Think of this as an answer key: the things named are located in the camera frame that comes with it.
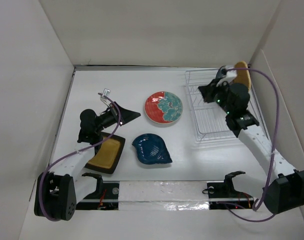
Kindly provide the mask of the black square plate yellow centre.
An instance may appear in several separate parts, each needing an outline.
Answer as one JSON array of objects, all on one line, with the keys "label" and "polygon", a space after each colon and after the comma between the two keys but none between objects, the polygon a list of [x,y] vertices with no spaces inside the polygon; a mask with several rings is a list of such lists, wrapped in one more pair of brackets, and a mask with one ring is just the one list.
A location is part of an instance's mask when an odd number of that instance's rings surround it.
[{"label": "black square plate yellow centre", "polygon": [[104,174],[113,174],[120,161],[126,139],[113,135],[105,141],[100,150],[85,165],[86,169]]}]

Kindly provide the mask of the round dark teal plate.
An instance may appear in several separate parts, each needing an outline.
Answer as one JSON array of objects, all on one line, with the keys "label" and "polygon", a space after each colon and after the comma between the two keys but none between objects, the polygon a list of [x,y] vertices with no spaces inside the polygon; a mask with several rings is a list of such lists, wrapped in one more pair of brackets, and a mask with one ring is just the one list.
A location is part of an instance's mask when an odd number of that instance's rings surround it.
[{"label": "round dark teal plate", "polygon": [[215,79],[224,79],[227,76],[227,66],[224,65],[222,67],[219,68],[219,70],[216,73]]}]

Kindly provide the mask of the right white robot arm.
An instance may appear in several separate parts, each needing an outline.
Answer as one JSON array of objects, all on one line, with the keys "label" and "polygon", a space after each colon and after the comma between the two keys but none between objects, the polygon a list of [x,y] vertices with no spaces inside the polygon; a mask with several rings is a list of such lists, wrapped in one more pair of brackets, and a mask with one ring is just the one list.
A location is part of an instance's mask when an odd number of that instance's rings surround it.
[{"label": "right white robot arm", "polygon": [[234,197],[250,187],[250,195],[263,201],[274,215],[303,206],[304,170],[297,170],[275,149],[248,110],[248,87],[213,79],[198,90],[205,103],[215,103],[226,113],[227,127],[250,150],[266,174],[262,182],[253,177],[230,179],[223,184],[224,193]]}]

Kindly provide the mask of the dark blue shell-shaped plate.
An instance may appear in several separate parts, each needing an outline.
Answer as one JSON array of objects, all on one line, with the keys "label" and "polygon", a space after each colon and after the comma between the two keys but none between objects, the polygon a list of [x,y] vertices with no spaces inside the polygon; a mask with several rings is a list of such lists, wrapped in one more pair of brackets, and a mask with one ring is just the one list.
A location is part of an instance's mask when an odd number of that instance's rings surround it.
[{"label": "dark blue shell-shaped plate", "polygon": [[138,161],[144,165],[173,163],[165,141],[159,135],[153,133],[139,135],[133,140],[132,146]]}]

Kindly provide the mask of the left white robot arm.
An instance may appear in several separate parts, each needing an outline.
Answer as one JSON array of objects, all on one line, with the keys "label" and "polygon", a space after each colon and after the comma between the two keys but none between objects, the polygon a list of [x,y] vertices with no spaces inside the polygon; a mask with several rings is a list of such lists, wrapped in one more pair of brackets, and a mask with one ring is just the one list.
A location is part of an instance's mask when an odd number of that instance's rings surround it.
[{"label": "left white robot arm", "polygon": [[125,145],[125,138],[103,130],[112,125],[120,127],[140,115],[116,102],[100,115],[92,109],[82,111],[78,149],[39,175],[34,214],[53,222],[68,221],[83,199],[103,199],[106,189],[102,174],[114,173]]}]

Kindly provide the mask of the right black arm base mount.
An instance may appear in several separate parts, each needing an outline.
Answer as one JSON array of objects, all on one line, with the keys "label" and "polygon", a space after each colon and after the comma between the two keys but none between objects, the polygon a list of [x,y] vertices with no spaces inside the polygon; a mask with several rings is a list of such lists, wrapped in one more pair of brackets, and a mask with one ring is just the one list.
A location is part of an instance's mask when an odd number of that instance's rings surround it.
[{"label": "right black arm base mount", "polygon": [[232,179],[238,175],[245,174],[243,171],[235,171],[224,176],[221,181],[209,181],[202,191],[208,196],[210,210],[234,210],[251,209],[254,198],[244,192],[235,190]]}]

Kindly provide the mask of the orange woven bamboo plate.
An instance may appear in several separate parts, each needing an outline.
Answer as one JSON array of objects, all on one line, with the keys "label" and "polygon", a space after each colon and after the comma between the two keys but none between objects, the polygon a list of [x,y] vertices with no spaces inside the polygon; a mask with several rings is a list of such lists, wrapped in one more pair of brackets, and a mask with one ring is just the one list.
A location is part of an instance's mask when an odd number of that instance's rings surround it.
[{"label": "orange woven bamboo plate", "polygon": [[[239,61],[234,65],[235,68],[248,68],[248,65],[245,61]],[[251,89],[251,77],[248,70],[237,70],[236,71],[236,78],[233,80],[233,83],[240,83],[247,87],[247,90],[250,91]]]}]

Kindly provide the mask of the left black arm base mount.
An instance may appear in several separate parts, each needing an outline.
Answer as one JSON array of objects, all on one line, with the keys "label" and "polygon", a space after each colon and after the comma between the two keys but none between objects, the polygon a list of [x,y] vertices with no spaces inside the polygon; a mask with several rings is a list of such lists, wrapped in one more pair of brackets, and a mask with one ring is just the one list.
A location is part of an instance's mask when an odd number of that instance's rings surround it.
[{"label": "left black arm base mount", "polygon": [[104,181],[100,174],[86,172],[83,173],[82,178],[90,177],[96,180],[96,190],[76,205],[76,210],[99,210],[99,211],[112,211],[119,209],[119,181]]}]

